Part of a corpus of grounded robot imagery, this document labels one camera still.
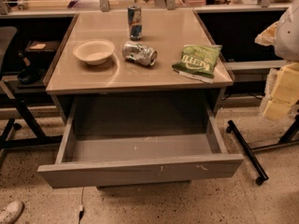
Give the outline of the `yellow foam padded gripper finger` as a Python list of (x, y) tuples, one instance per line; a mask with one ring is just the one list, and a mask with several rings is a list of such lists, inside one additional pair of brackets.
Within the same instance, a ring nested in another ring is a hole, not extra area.
[(263, 116), (282, 119), (299, 101), (299, 63), (288, 63), (279, 70), (271, 68), (260, 106)]

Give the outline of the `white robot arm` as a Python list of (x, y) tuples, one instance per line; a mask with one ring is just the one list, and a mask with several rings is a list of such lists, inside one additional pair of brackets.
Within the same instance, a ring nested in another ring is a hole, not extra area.
[(279, 21), (274, 22), (254, 40), (262, 46), (273, 46), (275, 54), (286, 64), (271, 68), (261, 103), (263, 116), (282, 119), (299, 101), (299, 7), (292, 4)]

